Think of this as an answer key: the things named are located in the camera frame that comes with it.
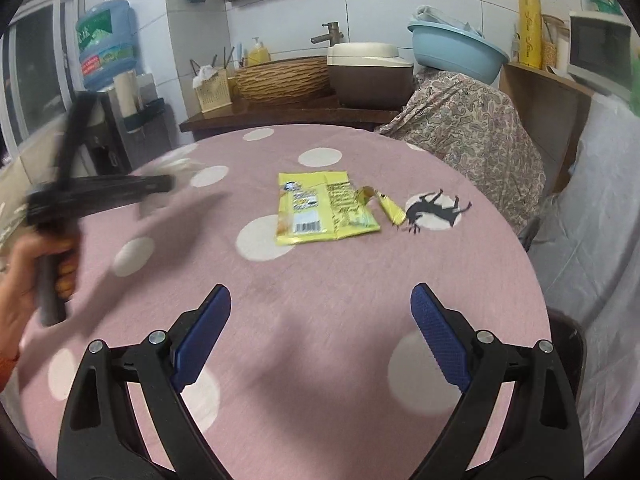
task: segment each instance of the paisley cloth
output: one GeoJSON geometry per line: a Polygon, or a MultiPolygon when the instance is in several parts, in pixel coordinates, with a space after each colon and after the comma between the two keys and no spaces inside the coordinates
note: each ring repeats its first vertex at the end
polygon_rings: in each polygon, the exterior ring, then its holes
{"type": "Polygon", "coordinates": [[[545,174],[511,99],[459,73],[425,68],[416,79],[406,107],[377,133],[449,164],[519,232],[537,212],[545,174]]]}

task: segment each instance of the tissue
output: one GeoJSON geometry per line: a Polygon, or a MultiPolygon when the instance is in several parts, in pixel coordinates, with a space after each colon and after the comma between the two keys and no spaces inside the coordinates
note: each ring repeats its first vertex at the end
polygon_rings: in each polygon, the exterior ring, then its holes
{"type": "Polygon", "coordinates": [[[217,68],[211,65],[203,65],[198,70],[196,77],[193,78],[193,89],[200,88],[205,81],[208,81],[218,73],[217,68]]]}

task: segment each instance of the faucet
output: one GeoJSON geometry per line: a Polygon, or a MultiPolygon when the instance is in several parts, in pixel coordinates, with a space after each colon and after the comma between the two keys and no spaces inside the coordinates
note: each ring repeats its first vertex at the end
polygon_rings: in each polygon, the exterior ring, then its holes
{"type": "Polygon", "coordinates": [[[334,46],[336,43],[340,43],[342,38],[344,38],[344,34],[340,32],[338,22],[323,23],[322,26],[329,27],[329,33],[311,38],[311,43],[316,44],[328,41],[329,46],[334,46]]]}

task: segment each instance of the metal screw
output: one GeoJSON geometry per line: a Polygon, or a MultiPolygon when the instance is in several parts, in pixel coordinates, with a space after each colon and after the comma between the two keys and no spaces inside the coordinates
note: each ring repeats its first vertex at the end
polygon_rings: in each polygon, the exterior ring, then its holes
{"type": "Polygon", "coordinates": [[[149,334],[149,342],[152,345],[160,344],[162,341],[166,339],[166,334],[163,330],[156,330],[149,334]]]}
{"type": "Polygon", "coordinates": [[[102,350],[102,346],[102,341],[100,341],[99,339],[91,341],[91,344],[89,345],[89,352],[91,352],[92,354],[97,354],[100,350],[102,350]]]}
{"type": "Polygon", "coordinates": [[[538,347],[545,354],[551,354],[551,352],[554,351],[554,346],[551,344],[551,341],[547,341],[546,339],[543,339],[542,341],[540,341],[540,343],[538,343],[538,347]]]}
{"type": "Polygon", "coordinates": [[[481,330],[480,332],[478,332],[478,335],[476,337],[481,343],[489,344],[494,342],[494,335],[488,330],[481,330]]]}

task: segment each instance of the woven basket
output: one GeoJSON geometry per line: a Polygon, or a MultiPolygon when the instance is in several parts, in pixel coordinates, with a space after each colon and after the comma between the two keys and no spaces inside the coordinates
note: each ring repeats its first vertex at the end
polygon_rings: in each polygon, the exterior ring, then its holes
{"type": "Polygon", "coordinates": [[[249,101],[288,104],[331,91],[326,57],[298,57],[243,68],[236,72],[242,97],[249,101]]]}

